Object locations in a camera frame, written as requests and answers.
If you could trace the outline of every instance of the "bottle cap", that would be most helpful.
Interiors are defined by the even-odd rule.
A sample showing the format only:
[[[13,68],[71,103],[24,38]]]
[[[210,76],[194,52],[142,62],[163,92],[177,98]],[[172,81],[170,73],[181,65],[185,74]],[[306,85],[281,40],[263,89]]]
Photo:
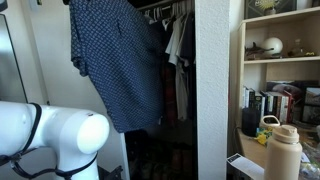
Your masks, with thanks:
[[[299,134],[297,128],[290,125],[282,125],[272,130],[272,136],[275,140],[284,143],[297,143],[299,142]]]

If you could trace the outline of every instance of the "wooden shelf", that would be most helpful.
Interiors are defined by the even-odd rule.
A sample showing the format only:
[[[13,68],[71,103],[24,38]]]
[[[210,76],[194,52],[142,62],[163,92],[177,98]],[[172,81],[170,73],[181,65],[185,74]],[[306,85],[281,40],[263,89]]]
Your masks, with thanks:
[[[244,61],[244,64],[284,63],[284,62],[302,62],[302,61],[320,61],[320,56],[301,57],[301,58],[248,60],[248,61]]]
[[[246,23],[246,28],[259,28],[268,26],[269,24],[280,24],[283,22],[295,22],[303,20],[310,15],[319,16],[320,18],[320,7],[313,7],[303,10],[296,10],[286,13],[279,13],[269,16],[262,16],[258,18],[246,19],[242,23]]]

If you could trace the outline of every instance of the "yellow object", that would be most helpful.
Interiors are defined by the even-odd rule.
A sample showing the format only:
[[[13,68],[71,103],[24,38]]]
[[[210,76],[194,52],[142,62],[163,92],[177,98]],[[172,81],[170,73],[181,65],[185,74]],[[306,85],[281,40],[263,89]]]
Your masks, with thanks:
[[[257,132],[257,137],[254,138],[257,140],[260,144],[266,146],[268,138],[272,135],[272,128],[259,128],[259,132]]]

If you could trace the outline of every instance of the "clothes rod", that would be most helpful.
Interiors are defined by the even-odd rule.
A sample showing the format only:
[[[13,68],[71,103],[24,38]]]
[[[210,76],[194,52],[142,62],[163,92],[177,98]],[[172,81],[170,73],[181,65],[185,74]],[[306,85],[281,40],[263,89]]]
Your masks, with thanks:
[[[166,5],[169,5],[169,4],[173,4],[173,3],[176,3],[176,2],[180,2],[180,1],[183,1],[183,0],[163,0],[163,1],[160,1],[160,2],[157,2],[157,3],[154,3],[154,4],[150,4],[150,5],[147,5],[147,6],[139,7],[137,9],[139,11],[145,11],[145,10],[149,10],[149,9],[153,9],[153,8],[157,8],[157,7],[161,7],[161,6],[166,6]]]

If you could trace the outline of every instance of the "shirt on hanger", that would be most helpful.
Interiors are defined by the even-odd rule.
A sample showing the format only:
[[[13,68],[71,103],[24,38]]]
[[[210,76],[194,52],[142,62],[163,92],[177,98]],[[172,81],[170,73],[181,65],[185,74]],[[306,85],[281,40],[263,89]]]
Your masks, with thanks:
[[[89,76],[119,133],[163,115],[158,34],[126,0],[70,1],[71,60]]]

